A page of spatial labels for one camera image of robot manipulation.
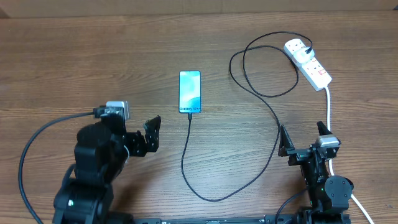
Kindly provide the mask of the blue Galaxy smartphone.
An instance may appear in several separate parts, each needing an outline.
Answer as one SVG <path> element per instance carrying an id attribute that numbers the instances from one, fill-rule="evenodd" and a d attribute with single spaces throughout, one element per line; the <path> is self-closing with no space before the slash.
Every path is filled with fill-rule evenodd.
<path id="1" fill-rule="evenodd" d="M 201 112 L 201 72 L 198 70 L 181 71 L 179 73 L 180 113 Z"/>

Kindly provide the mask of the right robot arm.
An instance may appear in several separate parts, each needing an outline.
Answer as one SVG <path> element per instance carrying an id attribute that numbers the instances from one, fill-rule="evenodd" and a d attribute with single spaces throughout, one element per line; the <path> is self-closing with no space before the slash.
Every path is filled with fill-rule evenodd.
<path id="1" fill-rule="evenodd" d="M 296 149 L 286 130 L 280 127 L 278 156 L 288 157 L 289 166 L 300 166 L 306 188 L 287 199 L 278 209 L 275 223 L 350 223 L 349 200 L 354 184 L 349 179 L 329 174 L 326 163 L 335 158 L 341 141 L 327 129 L 323 122 L 317 123 L 319 136 L 307 149 Z M 292 200 L 308 193 L 310 206 L 302 207 L 293 215 L 280 213 Z"/>

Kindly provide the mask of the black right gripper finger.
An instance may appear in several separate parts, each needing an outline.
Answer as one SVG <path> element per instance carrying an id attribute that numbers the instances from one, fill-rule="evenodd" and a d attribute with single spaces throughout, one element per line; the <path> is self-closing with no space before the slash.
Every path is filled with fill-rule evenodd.
<path id="1" fill-rule="evenodd" d="M 293 142 L 285 128 L 284 125 L 280 126 L 280 144 L 279 144 L 279 151 L 278 156 L 285 157 L 290 154 L 290 151 L 293 151 L 294 145 Z"/>
<path id="2" fill-rule="evenodd" d="M 332 132 L 327 128 L 327 126 L 322 121 L 317 122 L 317 127 L 320 136 L 332 134 Z"/>

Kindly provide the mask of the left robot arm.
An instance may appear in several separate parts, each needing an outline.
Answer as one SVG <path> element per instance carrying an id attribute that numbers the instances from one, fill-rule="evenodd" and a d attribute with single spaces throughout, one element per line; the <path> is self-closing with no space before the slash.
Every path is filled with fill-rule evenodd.
<path id="1" fill-rule="evenodd" d="M 80 129 L 75 163 L 64 175 L 54 199 L 53 223 L 134 223 L 129 213 L 110 210 L 112 181 L 131 157 L 144 157 L 159 147 L 161 117 L 144 123 L 145 133 L 128 132 L 119 115 L 106 115 Z"/>

